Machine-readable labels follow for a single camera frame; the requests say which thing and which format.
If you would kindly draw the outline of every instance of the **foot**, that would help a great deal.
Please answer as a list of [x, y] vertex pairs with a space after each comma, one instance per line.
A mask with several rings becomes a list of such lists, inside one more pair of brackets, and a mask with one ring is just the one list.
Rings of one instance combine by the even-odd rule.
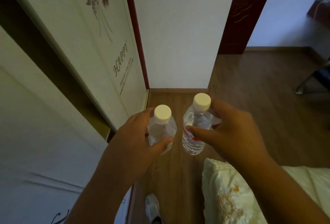
[[152, 223], [157, 217], [160, 219], [159, 202], [154, 194], [146, 196], [145, 208], [150, 223]]

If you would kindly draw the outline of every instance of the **red label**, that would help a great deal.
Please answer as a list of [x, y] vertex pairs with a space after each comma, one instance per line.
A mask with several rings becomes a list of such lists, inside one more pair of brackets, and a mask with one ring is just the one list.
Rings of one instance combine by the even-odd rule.
[[184, 135], [187, 136], [188, 138], [191, 138], [194, 141], [201, 141], [200, 139], [194, 137], [191, 132], [187, 131], [184, 127]]

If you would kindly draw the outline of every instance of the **chair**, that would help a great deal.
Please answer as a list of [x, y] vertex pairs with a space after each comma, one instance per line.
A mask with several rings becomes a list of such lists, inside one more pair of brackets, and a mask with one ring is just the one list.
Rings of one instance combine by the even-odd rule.
[[330, 58], [328, 59], [327, 63], [323, 65], [322, 68], [314, 71], [306, 80], [304, 80], [298, 88], [295, 90], [295, 94], [302, 95], [302, 94], [309, 94], [309, 93], [317, 93], [317, 92], [325, 92], [325, 91], [305, 91], [306, 83], [311, 79], [315, 78], [322, 86], [324, 86], [328, 92], [330, 92]]

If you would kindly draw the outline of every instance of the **right hand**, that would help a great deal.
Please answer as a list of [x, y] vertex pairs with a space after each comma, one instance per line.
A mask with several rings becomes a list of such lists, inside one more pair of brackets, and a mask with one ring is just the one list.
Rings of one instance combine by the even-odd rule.
[[209, 144], [236, 169], [252, 168], [270, 158], [252, 115], [228, 103], [212, 99], [211, 107], [220, 118], [215, 130], [187, 126], [195, 137]]

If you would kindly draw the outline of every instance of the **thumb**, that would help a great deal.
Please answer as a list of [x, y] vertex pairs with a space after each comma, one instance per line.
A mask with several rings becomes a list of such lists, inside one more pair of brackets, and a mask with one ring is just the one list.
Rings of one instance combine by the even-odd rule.
[[211, 146], [214, 146], [217, 143], [218, 137], [216, 136], [216, 132], [214, 130], [207, 130], [193, 126], [187, 126], [186, 129], [191, 132], [193, 136]]
[[168, 137], [161, 139], [159, 142], [155, 143], [151, 147], [149, 147], [149, 150], [151, 154], [156, 158], [158, 155], [160, 155], [162, 152], [165, 151], [167, 146], [173, 142], [173, 137]]

